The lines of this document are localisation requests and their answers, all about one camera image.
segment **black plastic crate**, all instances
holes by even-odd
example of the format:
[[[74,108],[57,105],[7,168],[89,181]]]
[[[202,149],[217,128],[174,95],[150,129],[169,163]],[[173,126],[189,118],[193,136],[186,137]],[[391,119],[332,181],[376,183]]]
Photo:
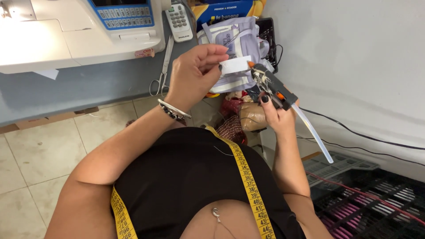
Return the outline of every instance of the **black plastic crate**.
[[[273,26],[273,19],[271,17],[260,18],[255,23],[260,27],[258,36],[269,42],[270,50],[265,59],[267,59],[275,68],[273,73],[277,73],[279,58],[276,54],[277,43],[275,41],[275,27]]]
[[[379,197],[425,220],[425,184],[381,169],[350,170],[343,184]],[[317,216],[334,238],[425,238],[425,226],[378,200],[337,187],[313,201]]]

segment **woman's left hand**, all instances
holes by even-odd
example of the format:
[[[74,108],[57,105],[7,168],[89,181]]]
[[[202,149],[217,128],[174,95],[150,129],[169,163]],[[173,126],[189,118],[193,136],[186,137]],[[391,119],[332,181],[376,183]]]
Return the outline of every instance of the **woman's left hand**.
[[[216,44],[198,45],[173,61],[170,90],[164,101],[189,111],[217,83],[219,62],[229,59],[228,48]]]

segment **yellow measuring tape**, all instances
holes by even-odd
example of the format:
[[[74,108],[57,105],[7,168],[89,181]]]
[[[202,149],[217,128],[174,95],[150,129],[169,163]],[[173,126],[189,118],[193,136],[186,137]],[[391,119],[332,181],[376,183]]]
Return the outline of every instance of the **yellow measuring tape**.
[[[214,136],[225,142],[232,150],[233,156],[235,157],[236,163],[238,164],[239,173],[241,174],[242,181],[244,182],[245,191],[249,199],[249,205],[251,206],[252,213],[254,214],[255,220],[257,222],[261,238],[276,239],[269,215],[267,214],[263,200],[261,199],[260,192],[258,191],[257,184],[255,183],[254,176],[249,169],[247,160],[245,159],[241,148],[239,148],[238,144],[219,136],[213,127],[207,126],[206,129],[211,131]],[[116,233],[118,235],[118,239],[137,239],[136,232],[134,230],[133,224],[131,223],[127,208],[122,202],[121,197],[116,192],[115,187],[112,191],[110,204],[115,215]]]

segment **white wall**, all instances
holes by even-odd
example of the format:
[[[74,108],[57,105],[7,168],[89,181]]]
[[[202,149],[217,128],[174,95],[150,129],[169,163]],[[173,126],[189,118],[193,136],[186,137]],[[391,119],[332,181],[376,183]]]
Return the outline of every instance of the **white wall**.
[[[283,46],[277,77],[301,107],[378,139],[425,148],[425,1],[269,0],[263,17],[274,19],[276,42]],[[425,164],[425,151],[371,141],[326,118],[306,116],[327,141]],[[310,138],[298,123],[298,134]],[[262,133],[267,147],[274,148],[273,138],[273,132]],[[301,156],[319,149],[298,143]],[[346,154],[425,181],[423,166],[362,150]]]

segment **red wire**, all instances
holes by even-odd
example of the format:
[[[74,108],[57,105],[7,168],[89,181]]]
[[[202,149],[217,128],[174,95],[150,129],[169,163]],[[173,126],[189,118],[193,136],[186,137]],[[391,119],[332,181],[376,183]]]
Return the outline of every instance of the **red wire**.
[[[313,177],[315,177],[315,178],[318,178],[318,179],[320,179],[320,180],[322,180],[322,181],[325,181],[325,182],[328,182],[328,183],[331,183],[331,184],[336,184],[336,185],[338,185],[338,186],[344,187],[344,188],[346,188],[346,189],[348,189],[348,190],[351,190],[351,191],[353,191],[353,192],[359,193],[359,194],[361,194],[361,195],[363,195],[363,196],[370,197],[370,198],[373,198],[373,199],[375,199],[375,200],[378,200],[378,201],[380,201],[381,203],[385,204],[386,206],[388,206],[388,207],[390,207],[390,208],[392,208],[392,209],[394,209],[394,210],[396,210],[396,211],[400,212],[401,214],[404,214],[404,215],[406,215],[406,216],[408,216],[408,217],[411,217],[411,218],[415,219],[416,221],[418,221],[419,223],[421,223],[422,225],[424,225],[424,226],[425,226],[425,222],[424,222],[424,221],[422,221],[421,219],[419,219],[419,218],[417,218],[417,217],[413,216],[412,214],[410,214],[410,213],[408,213],[408,212],[405,212],[405,211],[403,211],[403,210],[401,210],[401,209],[399,209],[399,208],[397,208],[397,207],[394,207],[394,206],[393,206],[393,205],[391,205],[390,203],[387,203],[386,201],[384,201],[384,200],[380,199],[380,198],[379,198],[379,197],[377,197],[377,196],[373,196],[373,195],[370,195],[370,194],[367,194],[367,193],[361,192],[361,191],[359,191],[359,190],[355,190],[355,189],[353,189],[353,188],[347,187],[347,186],[345,186],[345,185],[343,185],[343,184],[340,184],[340,183],[337,183],[337,182],[332,182],[332,181],[329,181],[329,180],[323,179],[323,178],[321,178],[321,177],[319,177],[319,176],[317,176],[317,175],[314,175],[314,174],[312,174],[312,173],[310,173],[310,172],[307,172],[307,171],[306,171],[306,174],[309,174],[309,175],[311,175],[311,176],[313,176]]]

